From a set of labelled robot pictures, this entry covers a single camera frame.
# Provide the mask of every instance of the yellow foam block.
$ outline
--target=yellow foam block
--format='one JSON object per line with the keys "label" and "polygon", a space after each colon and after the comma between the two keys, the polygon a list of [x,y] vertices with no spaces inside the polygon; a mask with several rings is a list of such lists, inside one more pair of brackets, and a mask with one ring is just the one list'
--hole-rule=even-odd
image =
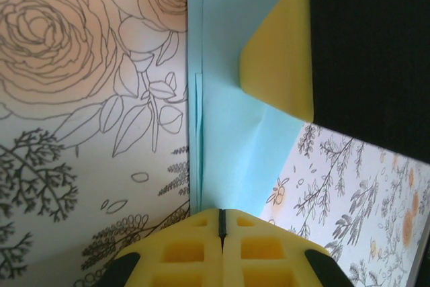
{"label": "yellow foam block", "polygon": [[139,253],[126,287],[319,287],[304,252],[327,250],[238,210],[207,210],[123,249]]}
{"label": "yellow foam block", "polygon": [[240,57],[242,89],[299,119],[313,121],[309,0],[279,0]]}

